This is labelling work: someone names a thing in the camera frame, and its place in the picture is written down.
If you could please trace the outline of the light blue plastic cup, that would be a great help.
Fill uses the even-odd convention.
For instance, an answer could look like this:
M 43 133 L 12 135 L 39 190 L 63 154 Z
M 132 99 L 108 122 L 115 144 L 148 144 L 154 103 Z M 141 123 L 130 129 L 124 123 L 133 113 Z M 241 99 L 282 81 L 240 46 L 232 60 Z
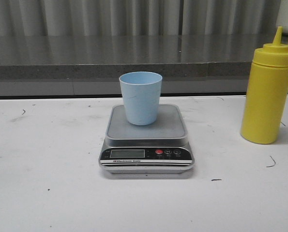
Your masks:
M 129 72 L 119 77 L 126 118 L 139 126 L 156 121 L 162 76 L 154 72 Z

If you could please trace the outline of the yellow squeeze bottle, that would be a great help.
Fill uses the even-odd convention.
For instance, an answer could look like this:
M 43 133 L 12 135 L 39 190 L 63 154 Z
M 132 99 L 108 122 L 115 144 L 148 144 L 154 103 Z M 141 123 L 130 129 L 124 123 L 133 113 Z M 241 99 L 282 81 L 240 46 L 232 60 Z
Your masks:
M 272 43 L 254 52 L 246 92 L 241 136 L 256 144 L 274 143 L 279 134 L 288 94 L 288 43 L 282 43 L 283 27 Z

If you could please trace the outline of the silver digital kitchen scale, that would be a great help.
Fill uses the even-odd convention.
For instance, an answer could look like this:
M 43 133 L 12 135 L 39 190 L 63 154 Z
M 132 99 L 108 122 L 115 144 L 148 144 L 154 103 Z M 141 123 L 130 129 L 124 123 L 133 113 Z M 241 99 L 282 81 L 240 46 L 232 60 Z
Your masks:
M 195 159 L 178 106 L 161 104 L 155 122 L 127 121 L 123 105 L 112 108 L 99 165 L 112 174 L 180 174 Z

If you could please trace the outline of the white container in background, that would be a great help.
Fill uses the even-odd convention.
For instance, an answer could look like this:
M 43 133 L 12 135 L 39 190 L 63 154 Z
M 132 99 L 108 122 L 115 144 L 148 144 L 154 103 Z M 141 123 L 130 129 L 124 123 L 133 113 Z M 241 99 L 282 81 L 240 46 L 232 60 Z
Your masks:
M 281 0 L 276 27 L 283 27 L 283 34 L 288 36 L 288 0 Z

